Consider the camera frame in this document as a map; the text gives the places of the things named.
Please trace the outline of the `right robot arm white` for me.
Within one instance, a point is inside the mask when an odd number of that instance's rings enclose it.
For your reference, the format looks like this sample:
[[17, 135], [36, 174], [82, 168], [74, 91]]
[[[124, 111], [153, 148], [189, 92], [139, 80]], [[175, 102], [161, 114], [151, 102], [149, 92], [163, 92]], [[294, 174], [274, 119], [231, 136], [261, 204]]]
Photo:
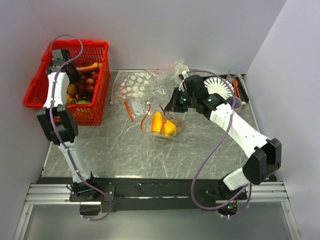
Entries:
[[227, 97], [211, 88], [216, 79], [218, 84], [225, 84], [230, 89], [231, 86], [222, 77], [216, 74], [203, 77], [187, 71], [183, 71], [179, 77], [181, 86], [174, 88], [165, 111], [185, 113], [188, 109], [195, 109], [222, 128], [248, 158], [243, 167], [222, 178], [223, 184], [218, 188], [222, 198], [232, 198], [237, 189], [245, 185], [259, 185], [281, 167], [281, 142], [256, 131], [233, 110]]

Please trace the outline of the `red lychee bunch toy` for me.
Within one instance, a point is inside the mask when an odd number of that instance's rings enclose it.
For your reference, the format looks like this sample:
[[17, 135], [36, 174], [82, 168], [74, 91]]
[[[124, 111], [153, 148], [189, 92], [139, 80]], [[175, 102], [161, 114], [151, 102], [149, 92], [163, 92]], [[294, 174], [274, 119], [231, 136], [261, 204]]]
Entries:
[[78, 90], [81, 93], [93, 93], [98, 81], [99, 75], [97, 72], [88, 72], [80, 77], [78, 82]]

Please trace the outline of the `brown longan bunch toy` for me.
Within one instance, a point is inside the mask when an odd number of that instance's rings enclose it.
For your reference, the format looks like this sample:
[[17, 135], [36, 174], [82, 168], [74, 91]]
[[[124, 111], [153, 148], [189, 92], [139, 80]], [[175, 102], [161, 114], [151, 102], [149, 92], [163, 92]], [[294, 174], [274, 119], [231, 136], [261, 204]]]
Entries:
[[181, 120], [180, 118], [175, 118], [172, 120], [172, 122], [176, 126], [176, 133], [177, 134], [180, 133], [185, 127], [183, 120]]

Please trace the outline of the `orange mango toy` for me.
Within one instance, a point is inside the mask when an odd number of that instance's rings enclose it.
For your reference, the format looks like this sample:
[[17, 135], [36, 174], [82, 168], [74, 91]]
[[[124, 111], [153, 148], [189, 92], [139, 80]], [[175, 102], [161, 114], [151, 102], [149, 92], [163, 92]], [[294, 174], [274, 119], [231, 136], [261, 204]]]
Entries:
[[156, 133], [160, 133], [163, 124], [164, 124], [163, 115], [161, 112], [158, 111], [153, 115], [153, 118], [152, 118], [152, 125], [151, 125], [152, 131]]

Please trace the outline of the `clear zip bag orange zipper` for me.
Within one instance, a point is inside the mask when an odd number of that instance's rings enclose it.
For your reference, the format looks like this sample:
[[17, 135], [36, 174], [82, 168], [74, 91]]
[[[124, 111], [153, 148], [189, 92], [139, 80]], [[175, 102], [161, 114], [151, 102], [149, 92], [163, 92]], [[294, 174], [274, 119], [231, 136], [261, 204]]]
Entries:
[[140, 122], [140, 130], [147, 135], [185, 142], [188, 137], [185, 122], [176, 112], [165, 110], [167, 100], [146, 102], [146, 111]]

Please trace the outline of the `yellow bell pepper toy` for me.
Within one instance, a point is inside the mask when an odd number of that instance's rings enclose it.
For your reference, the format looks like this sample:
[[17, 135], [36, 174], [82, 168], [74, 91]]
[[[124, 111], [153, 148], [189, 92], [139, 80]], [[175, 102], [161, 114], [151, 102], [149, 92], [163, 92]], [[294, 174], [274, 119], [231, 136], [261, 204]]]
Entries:
[[161, 134], [165, 137], [175, 137], [177, 134], [177, 126], [170, 120], [166, 120], [161, 129]]

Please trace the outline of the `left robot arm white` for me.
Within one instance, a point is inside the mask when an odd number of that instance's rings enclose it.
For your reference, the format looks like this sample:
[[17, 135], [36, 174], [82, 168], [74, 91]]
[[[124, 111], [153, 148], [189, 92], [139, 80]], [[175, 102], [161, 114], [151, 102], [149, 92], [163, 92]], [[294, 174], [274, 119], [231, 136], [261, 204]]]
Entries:
[[67, 88], [71, 80], [80, 78], [66, 49], [52, 51], [51, 62], [46, 70], [48, 78], [47, 97], [43, 107], [36, 112], [46, 138], [63, 154], [72, 174], [71, 191], [95, 200], [100, 193], [94, 185], [92, 171], [81, 156], [75, 118], [67, 107]]

